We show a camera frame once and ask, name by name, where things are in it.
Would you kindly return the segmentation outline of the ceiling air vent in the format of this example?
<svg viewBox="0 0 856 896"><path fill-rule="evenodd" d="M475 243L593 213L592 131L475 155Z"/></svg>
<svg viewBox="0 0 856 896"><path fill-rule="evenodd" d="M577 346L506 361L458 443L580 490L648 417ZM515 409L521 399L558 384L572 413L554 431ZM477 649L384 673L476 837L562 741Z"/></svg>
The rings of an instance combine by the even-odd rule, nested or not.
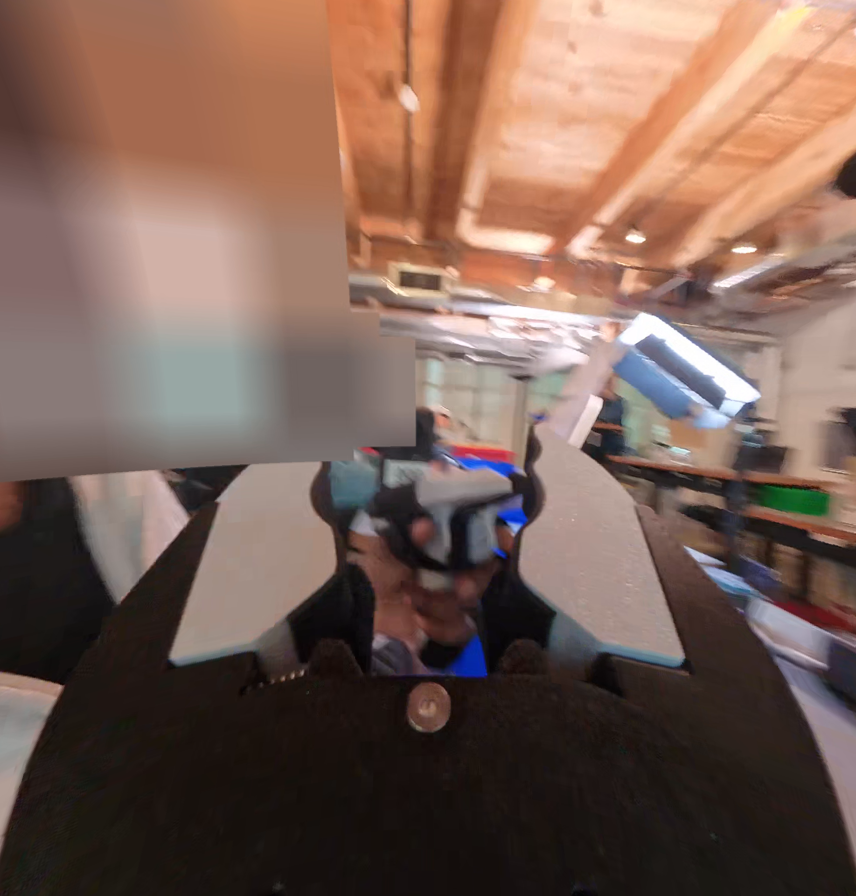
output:
<svg viewBox="0 0 856 896"><path fill-rule="evenodd" d="M403 293L446 295L451 288L451 278L445 268L405 262L388 264L388 280Z"/></svg>

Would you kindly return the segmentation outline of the green plastic bin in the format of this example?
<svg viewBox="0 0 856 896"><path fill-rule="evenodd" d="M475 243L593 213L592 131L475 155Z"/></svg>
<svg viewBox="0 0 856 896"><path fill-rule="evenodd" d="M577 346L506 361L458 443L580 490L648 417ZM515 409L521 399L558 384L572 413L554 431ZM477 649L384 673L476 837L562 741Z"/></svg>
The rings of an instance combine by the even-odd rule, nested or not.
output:
<svg viewBox="0 0 856 896"><path fill-rule="evenodd" d="M755 484L749 501L772 511L795 515L826 518L830 514L830 495L819 488Z"/></svg>

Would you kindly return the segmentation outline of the wooden workshop desk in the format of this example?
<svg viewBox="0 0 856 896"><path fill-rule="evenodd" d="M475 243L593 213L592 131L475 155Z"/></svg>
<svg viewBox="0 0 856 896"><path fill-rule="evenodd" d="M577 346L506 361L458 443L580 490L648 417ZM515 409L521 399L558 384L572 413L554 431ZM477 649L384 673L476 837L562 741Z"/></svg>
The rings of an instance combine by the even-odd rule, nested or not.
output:
<svg viewBox="0 0 856 896"><path fill-rule="evenodd" d="M608 459L609 465L619 473L636 475L650 481L656 492L662 489L686 488L703 494L721 495L725 485L739 479L732 469L718 467L699 467L669 462L650 461L638 456L613 456ZM791 476L783 473L771 474L749 471L744 481L753 487L774 486L793 489L807 489L825 494L829 483L809 477ZM751 505L744 515L755 521L766 521L785 528L806 532L811 536L840 541L856 546L856 528L814 517L808 514L778 511L759 505Z"/></svg>

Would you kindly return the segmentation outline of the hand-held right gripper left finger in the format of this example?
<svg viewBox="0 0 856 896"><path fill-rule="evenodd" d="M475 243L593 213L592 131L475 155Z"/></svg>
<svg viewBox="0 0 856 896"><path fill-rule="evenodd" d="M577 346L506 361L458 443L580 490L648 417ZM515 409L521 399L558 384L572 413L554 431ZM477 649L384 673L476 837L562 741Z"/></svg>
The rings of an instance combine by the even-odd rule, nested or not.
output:
<svg viewBox="0 0 856 896"><path fill-rule="evenodd" d="M337 568L312 487L327 465L247 467L226 488L169 655L175 666L252 652L260 666L305 666L290 615Z"/></svg>

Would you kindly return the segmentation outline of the white panel studio light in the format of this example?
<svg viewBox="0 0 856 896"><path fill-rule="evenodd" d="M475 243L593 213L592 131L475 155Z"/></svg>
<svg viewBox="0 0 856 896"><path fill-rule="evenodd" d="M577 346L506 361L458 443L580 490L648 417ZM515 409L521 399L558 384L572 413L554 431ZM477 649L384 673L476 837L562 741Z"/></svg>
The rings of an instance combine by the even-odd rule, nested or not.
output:
<svg viewBox="0 0 856 896"><path fill-rule="evenodd" d="M723 429L753 409L757 384L665 318L641 313L614 340L613 374L668 420Z"/></svg>

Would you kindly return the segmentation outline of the person's left hand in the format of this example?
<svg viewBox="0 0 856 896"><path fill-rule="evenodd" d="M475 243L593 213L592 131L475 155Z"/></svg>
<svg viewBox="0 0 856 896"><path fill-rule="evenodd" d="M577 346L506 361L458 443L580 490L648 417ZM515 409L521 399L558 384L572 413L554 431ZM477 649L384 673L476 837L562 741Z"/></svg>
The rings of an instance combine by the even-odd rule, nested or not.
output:
<svg viewBox="0 0 856 896"><path fill-rule="evenodd" d="M363 518L347 534L348 558L365 573L375 599L374 631L418 654L433 641L465 646L476 634L480 600L501 568L498 556L460 573L447 588L426 588Z"/></svg>

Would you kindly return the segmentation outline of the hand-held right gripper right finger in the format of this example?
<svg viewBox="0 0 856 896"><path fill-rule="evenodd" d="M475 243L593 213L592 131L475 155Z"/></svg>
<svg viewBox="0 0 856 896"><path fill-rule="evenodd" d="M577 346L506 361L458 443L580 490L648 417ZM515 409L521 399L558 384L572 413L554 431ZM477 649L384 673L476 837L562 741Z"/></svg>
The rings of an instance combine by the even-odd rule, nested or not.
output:
<svg viewBox="0 0 856 896"><path fill-rule="evenodd" d="M604 655L679 668L683 645L638 508L621 484L549 422L528 439L519 576L549 608L552 666Z"/></svg>

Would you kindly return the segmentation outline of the dark cloth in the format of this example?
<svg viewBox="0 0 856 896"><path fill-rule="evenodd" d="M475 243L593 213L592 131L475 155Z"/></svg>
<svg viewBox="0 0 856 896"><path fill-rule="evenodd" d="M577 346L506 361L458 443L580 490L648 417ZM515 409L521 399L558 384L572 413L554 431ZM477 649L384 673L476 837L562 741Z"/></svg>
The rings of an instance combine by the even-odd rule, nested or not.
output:
<svg viewBox="0 0 856 896"><path fill-rule="evenodd" d="M113 608L69 482L0 483L0 672L63 685Z"/></svg>

